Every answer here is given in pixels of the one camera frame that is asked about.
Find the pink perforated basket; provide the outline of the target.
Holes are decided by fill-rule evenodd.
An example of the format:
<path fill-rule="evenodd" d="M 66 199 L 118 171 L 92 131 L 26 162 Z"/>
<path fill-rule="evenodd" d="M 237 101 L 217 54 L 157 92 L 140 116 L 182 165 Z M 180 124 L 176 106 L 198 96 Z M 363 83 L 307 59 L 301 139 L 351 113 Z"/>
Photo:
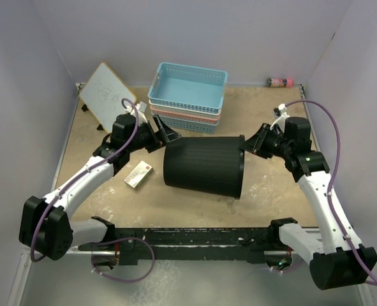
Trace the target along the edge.
<path fill-rule="evenodd" d="M 149 106 L 154 113 L 160 116 L 170 117 L 174 119 L 190 120 L 204 124 L 216 125 L 219 123 L 221 117 L 221 112 L 217 114 L 205 113 L 168 106 L 154 105 L 152 103 L 149 103 Z"/>

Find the large black plastic bucket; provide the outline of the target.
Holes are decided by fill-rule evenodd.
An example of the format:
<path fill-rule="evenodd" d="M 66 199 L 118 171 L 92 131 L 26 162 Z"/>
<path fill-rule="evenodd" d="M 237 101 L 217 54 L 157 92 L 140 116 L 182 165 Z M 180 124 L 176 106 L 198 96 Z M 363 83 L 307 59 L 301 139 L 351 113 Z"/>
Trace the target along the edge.
<path fill-rule="evenodd" d="M 183 137 L 166 146 L 166 185 L 238 200 L 244 177 L 244 135 Z"/>

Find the light blue perforated basket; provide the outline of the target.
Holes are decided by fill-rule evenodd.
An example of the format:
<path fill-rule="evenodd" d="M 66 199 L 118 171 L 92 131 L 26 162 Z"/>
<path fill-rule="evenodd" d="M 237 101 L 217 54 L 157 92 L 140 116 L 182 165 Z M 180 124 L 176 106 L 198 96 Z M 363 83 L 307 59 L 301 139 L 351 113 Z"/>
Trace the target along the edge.
<path fill-rule="evenodd" d="M 149 89 L 151 103 L 217 114 L 222 109 L 228 73 L 162 62 Z"/>

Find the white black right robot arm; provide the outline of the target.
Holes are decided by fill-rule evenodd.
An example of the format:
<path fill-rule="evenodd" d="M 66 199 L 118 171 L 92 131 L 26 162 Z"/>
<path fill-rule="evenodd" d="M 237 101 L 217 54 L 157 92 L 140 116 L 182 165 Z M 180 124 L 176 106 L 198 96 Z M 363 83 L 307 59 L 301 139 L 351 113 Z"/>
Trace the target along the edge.
<path fill-rule="evenodd" d="M 321 238 L 313 238 L 292 218 L 273 220 L 268 243 L 288 246 L 309 266 L 315 285 L 333 289 L 364 283 L 377 262 L 372 247 L 364 247 L 342 210 L 330 185 L 330 168 L 321 152 L 313 150 L 311 126 L 306 118 L 289 117 L 277 124 L 262 124 L 240 148 L 268 159 L 280 157 L 307 198 Z"/>

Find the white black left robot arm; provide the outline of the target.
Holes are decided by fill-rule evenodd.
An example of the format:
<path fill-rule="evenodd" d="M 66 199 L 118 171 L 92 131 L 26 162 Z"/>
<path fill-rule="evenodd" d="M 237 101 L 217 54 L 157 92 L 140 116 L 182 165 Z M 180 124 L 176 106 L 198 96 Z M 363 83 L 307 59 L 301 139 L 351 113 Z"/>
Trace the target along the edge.
<path fill-rule="evenodd" d="M 119 115 L 86 164 L 62 186 L 47 195 L 32 196 L 23 207 L 18 240 L 42 258 L 62 258 L 73 246 L 95 244 L 108 250 L 115 244 L 114 225 L 100 217 L 71 222 L 71 217 L 100 185 L 114 177 L 132 152 L 154 152 L 181 138 L 158 116 L 157 130 L 142 114 Z"/>

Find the bottom blue perforated basket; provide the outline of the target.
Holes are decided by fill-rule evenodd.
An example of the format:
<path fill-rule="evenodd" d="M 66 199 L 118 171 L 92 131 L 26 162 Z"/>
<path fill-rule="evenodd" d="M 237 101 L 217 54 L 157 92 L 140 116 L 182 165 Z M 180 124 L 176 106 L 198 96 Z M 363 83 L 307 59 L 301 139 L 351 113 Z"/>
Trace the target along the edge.
<path fill-rule="evenodd" d="M 210 124 L 191 120 L 175 119 L 163 115 L 158 115 L 158 117 L 170 128 L 183 129 L 197 133 L 213 134 L 219 124 L 218 121 L 216 123 Z"/>

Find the white cardboard box red logo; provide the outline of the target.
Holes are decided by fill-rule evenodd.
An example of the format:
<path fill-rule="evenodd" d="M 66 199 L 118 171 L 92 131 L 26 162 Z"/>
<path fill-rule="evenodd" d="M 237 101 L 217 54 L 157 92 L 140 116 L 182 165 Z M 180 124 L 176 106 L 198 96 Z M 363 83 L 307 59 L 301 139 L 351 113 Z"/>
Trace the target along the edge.
<path fill-rule="evenodd" d="M 152 171 L 153 167 L 150 164 L 140 161 L 124 179 L 124 183 L 132 189 L 136 189 Z"/>

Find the pink colourful bottle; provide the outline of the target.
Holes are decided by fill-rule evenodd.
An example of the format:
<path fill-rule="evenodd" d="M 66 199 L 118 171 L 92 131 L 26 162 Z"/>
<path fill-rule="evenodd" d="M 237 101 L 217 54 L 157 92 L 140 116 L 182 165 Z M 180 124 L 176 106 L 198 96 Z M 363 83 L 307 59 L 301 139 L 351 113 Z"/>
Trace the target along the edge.
<path fill-rule="evenodd" d="M 290 78 L 268 78 L 266 86 L 270 88 L 293 87 L 293 80 Z"/>

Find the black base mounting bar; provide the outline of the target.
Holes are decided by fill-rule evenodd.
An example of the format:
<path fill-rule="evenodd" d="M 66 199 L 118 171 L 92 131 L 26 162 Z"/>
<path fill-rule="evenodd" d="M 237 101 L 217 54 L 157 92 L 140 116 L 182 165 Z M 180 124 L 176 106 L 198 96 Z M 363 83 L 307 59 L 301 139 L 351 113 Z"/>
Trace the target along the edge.
<path fill-rule="evenodd" d="M 81 251 L 114 251 L 119 243 L 120 265 L 135 265 L 141 259 L 187 261 L 245 261 L 265 263 L 266 252 L 285 252 L 279 241 L 279 227 L 297 221 L 291 217 L 275 219 L 266 228 L 116 228 L 108 223 L 104 245 L 87 243 Z M 142 239 L 148 246 L 139 242 Z"/>

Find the small whiteboard yellow frame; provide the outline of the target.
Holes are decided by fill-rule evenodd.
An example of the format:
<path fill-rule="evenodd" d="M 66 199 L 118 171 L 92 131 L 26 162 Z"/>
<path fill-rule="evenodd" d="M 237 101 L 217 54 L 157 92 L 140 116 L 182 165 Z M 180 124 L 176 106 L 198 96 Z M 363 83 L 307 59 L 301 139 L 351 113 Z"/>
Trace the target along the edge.
<path fill-rule="evenodd" d="M 80 99 L 95 116 L 103 130 L 112 132 L 112 124 L 125 112 L 121 100 L 136 102 L 137 97 L 113 69 L 102 62 L 80 91 Z"/>

